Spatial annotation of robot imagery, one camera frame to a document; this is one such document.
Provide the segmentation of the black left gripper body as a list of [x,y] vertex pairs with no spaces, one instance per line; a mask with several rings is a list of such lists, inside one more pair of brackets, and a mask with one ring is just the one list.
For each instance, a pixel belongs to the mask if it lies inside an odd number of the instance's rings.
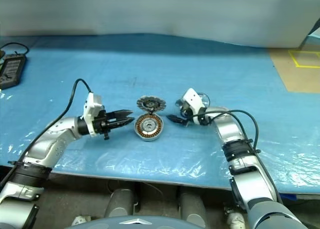
[[93,129],[96,134],[103,135],[104,140],[108,140],[111,130],[118,127],[116,112],[106,112],[102,109],[93,120]]

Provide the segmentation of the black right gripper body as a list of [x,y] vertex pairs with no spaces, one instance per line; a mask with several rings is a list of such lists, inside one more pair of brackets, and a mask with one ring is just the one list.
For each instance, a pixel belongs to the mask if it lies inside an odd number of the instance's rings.
[[187,126],[189,123],[194,122],[194,109],[188,103],[182,103],[180,107],[180,115],[182,116],[184,122],[183,125]]

